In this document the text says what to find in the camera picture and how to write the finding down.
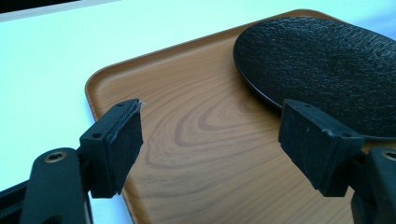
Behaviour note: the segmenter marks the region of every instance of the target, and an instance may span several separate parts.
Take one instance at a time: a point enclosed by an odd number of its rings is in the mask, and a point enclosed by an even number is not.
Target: white table
[[[0,22],[0,190],[34,159],[79,146],[93,124],[84,85],[97,70],[297,8],[396,39],[396,2],[122,0]],[[95,223],[131,223],[121,196],[91,200]]]

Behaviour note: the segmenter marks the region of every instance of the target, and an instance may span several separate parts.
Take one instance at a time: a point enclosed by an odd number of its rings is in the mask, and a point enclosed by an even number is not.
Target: wood grain surface
[[[88,81],[96,119],[126,99],[146,103],[145,143],[123,190],[134,223],[352,223],[353,190],[323,198],[311,187],[277,142],[279,111],[236,70],[233,43],[249,25],[111,65]]]

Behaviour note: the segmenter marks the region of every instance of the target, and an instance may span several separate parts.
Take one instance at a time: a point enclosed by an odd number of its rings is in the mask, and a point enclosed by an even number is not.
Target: textured black dish
[[[339,21],[282,18],[247,28],[233,57],[276,107],[303,101],[367,138],[396,139],[396,41]]]

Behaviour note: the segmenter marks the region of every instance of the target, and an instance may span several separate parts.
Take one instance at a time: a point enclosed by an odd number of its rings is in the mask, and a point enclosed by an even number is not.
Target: wooden tray
[[[311,10],[277,17],[333,19]],[[95,119],[131,98],[145,144],[123,190],[134,223],[352,223],[345,198],[323,198],[277,142],[280,114],[250,91],[233,43],[251,24],[95,73]]]

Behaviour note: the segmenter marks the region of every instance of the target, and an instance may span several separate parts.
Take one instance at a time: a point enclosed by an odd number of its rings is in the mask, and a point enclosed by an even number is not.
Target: brown tray
[[[311,10],[277,17],[332,19]],[[233,43],[251,24],[117,63],[86,94],[95,119],[139,98],[145,144],[124,186],[134,223],[352,223],[277,142],[280,116],[245,84]]]

